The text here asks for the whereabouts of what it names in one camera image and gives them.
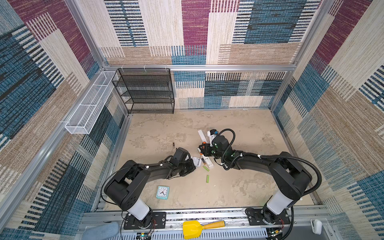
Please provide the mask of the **white air conditioner remote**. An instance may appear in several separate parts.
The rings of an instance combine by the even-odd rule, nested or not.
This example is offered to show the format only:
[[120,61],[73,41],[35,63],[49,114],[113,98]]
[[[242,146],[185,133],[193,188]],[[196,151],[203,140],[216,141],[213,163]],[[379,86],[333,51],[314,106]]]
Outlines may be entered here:
[[192,157],[192,160],[195,167],[200,167],[201,164],[203,163],[201,158]]

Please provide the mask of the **orange black screwdriver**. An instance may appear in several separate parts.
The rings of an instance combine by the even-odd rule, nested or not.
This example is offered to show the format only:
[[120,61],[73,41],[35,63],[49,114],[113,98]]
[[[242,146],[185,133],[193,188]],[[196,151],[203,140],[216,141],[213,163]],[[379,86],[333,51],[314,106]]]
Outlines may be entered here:
[[199,145],[198,147],[198,151],[201,155],[205,156],[206,152],[207,152],[207,143],[206,142],[203,142],[201,145]]

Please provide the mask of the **long white remote control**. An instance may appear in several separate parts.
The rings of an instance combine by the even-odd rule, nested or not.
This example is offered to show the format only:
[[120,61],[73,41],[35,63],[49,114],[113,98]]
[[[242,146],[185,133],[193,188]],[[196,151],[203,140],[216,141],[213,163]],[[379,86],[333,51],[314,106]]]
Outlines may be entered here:
[[212,163],[211,159],[209,157],[206,157],[202,155],[203,160],[205,161],[206,165],[208,166],[209,169],[214,167],[214,164]]

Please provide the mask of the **white battery cover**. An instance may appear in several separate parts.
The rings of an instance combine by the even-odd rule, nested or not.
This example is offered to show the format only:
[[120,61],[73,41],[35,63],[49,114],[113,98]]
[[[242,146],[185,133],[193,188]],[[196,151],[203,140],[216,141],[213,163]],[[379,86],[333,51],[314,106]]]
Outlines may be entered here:
[[203,142],[203,143],[206,143],[206,142],[207,142],[207,139],[206,139],[206,137],[205,137],[203,131],[202,131],[202,130],[198,130],[198,134],[199,134],[199,136],[200,136],[202,142]]

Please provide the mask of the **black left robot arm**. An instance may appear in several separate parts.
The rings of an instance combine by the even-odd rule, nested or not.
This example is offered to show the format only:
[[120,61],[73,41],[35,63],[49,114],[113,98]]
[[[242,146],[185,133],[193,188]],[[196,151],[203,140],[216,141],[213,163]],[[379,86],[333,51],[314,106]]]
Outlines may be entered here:
[[127,161],[104,186],[104,193],[122,211],[135,217],[142,225],[152,221],[152,209],[145,204],[140,195],[148,182],[174,177],[184,177],[196,169],[190,153],[177,148],[172,156],[156,164],[139,164]]

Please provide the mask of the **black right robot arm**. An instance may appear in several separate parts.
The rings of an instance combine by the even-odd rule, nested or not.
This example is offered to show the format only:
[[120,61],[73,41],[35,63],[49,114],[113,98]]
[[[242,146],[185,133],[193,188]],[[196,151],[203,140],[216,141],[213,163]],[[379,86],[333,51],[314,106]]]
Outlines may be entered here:
[[293,206],[303,196],[317,190],[322,183],[320,170],[311,162],[294,157],[287,152],[278,155],[258,155],[234,150],[224,136],[216,136],[212,142],[202,143],[200,153],[205,157],[221,160],[224,170],[252,170],[273,177],[278,190],[263,207],[266,217],[275,217]]

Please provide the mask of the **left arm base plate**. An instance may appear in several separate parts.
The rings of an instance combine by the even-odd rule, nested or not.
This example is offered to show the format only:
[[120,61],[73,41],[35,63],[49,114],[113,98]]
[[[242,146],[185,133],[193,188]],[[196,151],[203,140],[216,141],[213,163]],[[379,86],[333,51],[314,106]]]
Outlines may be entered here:
[[124,217],[124,230],[149,230],[149,229],[164,229],[166,225],[166,212],[150,211],[143,220],[138,220],[132,214],[128,213]]

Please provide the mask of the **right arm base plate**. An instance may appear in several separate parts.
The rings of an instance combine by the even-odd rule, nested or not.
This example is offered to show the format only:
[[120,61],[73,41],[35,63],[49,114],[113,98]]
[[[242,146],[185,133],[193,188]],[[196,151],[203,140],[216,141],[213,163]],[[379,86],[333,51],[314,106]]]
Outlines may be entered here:
[[283,210],[279,215],[276,215],[268,208],[246,208],[245,214],[250,226],[289,225],[291,223],[291,219],[286,210]]

